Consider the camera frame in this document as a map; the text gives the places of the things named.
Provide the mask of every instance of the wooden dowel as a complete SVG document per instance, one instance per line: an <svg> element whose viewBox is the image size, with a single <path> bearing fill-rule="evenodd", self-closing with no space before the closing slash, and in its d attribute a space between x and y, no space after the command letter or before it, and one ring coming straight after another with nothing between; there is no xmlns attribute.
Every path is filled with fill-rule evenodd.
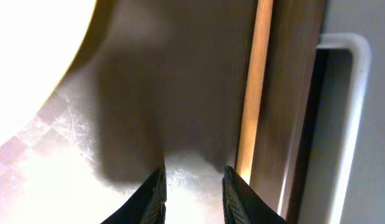
<svg viewBox="0 0 385 224"><path fill-rule="evenodd" d="M259 0L244 96L236 171L249 184L271 25L272 0Z"/></svg>

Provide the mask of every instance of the gray wall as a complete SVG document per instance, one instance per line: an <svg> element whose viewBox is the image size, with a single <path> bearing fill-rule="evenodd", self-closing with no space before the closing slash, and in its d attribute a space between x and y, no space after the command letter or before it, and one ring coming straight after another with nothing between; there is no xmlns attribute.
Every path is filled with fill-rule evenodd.
<svg viewBox="0 0 385 224"><path fill-rule="evenodd" d="M341 223L385 223L385 0L328 0L323 32L363 35L373 60Z"/></svg>

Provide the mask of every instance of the wooden rod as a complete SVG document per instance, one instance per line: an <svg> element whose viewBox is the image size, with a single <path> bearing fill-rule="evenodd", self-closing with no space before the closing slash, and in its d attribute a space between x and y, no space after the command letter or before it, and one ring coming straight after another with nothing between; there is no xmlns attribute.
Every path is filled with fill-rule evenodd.
<svg viewBox="0 0 385 224"><path fill-rule="evenodd" d="M248 184L250 182L257 123L259 120L271 14L272 0L259 0L257 4L256 21L254 23L248 81L244 96L241 135L239 138L238 158L236 161L237 173Z"/></svg>

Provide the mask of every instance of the curved white edge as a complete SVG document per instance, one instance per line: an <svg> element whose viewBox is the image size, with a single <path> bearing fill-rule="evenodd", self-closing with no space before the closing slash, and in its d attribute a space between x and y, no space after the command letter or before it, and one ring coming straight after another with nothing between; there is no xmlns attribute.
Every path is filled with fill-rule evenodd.
<svg viewBox="0 0 385 224"><path fill-rule="evenodd" d="M325 223L340 223L341 213L353 162L359 122L371 64L371 49L368 41L352 33L322 34L318 49L345 49L353 56L350 86L347 95L343 132L338 152L332 199Z"/></svg>

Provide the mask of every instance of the white object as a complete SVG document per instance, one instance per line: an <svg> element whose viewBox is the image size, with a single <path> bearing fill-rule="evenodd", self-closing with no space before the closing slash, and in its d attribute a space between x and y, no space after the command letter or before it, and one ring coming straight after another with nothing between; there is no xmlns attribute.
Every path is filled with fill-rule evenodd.
<svg viewBox="0 0 385 224"><path fill-rule="evenodd" d="M0 145L57 86L86 34L95 0L0 1Z"/></svg>
<svg viewBox="0 0 385 224"><path fill-rule="evenodd" d="M323 146L318 149L321 150L320 152L312 151L299 223L308 223L319 218L316 223L336 224L340 223L348 179L353 162L364 94L371 63L371 49L364 37L351 33L322 34L320 36L318 49L349 50L352 54L352 68L350 83L348 84L344 118L342 119L340 145L336 149L330 149ZM335 133L330 133L329 135L324 136L324 139L319 141L322 141L322 145L326 145L326 141L334 140L334 138L329 137L333 134ZM335 172L331 174L331 178L327 178L324 177L326 176L324 175L326 174L326 171L323 171L324 169L334 170ZM323 184L323 181L325 181L324 179L333 181L332 189L329 190L329 195L327 195L323 189L318 187ZM313 206L313 204L318 205L321 203L323 203L324 206Z"/></svg>

